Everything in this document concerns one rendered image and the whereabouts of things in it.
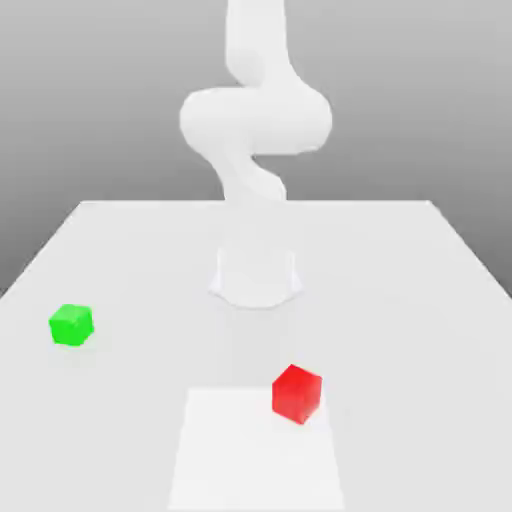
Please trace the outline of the small green cube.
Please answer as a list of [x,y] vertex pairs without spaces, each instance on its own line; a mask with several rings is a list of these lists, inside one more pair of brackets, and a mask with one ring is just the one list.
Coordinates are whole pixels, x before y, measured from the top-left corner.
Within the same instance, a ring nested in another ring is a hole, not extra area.
[[63,304],[50,318],[55,344],[80,346],[94,332],[92,310],[88,306]]

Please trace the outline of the small red cube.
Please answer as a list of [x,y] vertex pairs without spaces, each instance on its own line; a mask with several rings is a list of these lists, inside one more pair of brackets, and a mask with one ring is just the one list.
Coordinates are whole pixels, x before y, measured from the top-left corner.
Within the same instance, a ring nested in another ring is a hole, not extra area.
[[272,410],[303,425],[318,409],[322,393],[321,376],[290,364],[272,383]]

